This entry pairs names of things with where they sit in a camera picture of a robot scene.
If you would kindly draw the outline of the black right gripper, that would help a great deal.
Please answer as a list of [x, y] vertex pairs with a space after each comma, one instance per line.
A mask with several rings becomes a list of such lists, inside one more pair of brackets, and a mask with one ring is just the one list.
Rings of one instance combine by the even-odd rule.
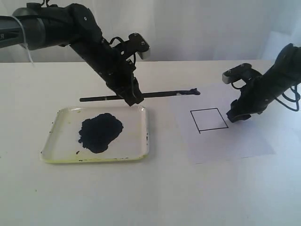
[[251, 69], [251, 78], [240, 91], [240, 97], [230, 104], [226, 113], [232, 122], [245, 121], [252, 114], [261, 114], [273, 100], [282, 94], [282, 74], [273, 70], [261, 75]]

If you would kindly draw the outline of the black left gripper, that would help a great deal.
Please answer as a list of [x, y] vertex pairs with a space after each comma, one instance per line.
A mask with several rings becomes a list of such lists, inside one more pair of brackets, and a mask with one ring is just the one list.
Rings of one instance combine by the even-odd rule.
[[127, 59], [134, 53], [127, 50], [127, 41], [119, 40], [112, 47], [106, 40], [86, 40], [86, 63], [116, 92], [132, 106], [143, 101], [138, 80], [134, 77], [135, 64]]

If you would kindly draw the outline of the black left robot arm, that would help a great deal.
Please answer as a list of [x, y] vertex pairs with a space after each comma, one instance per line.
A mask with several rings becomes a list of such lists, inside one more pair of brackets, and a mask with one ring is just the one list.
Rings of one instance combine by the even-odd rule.
[[70, 46], [129, 106], [144, 100], [134, 70], [136, 55], [143, 58], [150, 50], [148, 43], [139, 33], [130, 34], [128, 40], [117, 36], [107, 41], [92, 11], [81, 4], [31, 2], [12, 16], [1, 16], [0, 46], [14, 45], [28, 51]]

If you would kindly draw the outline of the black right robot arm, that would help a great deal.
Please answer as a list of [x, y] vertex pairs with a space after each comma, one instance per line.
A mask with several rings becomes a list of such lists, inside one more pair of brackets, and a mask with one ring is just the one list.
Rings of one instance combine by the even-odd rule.
[[301, 48], [286, 45], [265, 74], [249, 63], [240, 64], [222, 74], [222, 81], [240, 91], [240, 97], [230, 104], [227, 117], [231, 122], [244, 121], [252, 114], [261, 114], [274, 100], [287, 109], [300, 109]]

